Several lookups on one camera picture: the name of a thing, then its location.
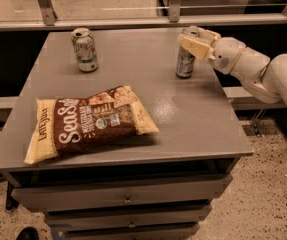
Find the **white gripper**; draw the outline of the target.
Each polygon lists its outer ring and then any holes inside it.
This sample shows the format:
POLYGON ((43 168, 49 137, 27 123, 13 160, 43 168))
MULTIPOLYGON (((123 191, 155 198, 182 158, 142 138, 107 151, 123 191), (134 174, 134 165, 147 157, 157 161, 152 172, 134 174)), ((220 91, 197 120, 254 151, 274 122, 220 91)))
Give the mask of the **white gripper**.
POLYGON ((209 59, 210 65, 223 74, 229 74, 232 71, 237 59, 246 48, 243 42, 235 38, 221 38, 219 33, 198 26, 184 28, 182 33, 189 37, 182 37, 181 47, 198 60, 209 59))

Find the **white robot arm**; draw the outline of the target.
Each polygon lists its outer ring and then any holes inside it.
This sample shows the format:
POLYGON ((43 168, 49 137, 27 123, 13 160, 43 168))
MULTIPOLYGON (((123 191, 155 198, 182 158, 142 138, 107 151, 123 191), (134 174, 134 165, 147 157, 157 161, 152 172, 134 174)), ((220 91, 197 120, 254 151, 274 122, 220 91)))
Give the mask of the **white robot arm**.
POLYGON ((197 26, 183 29, 179 44, 196 59, 238 79, 258 100, 269 104, 282 100, 287 106, 287 54, 270 59, 233 37, 197 26))

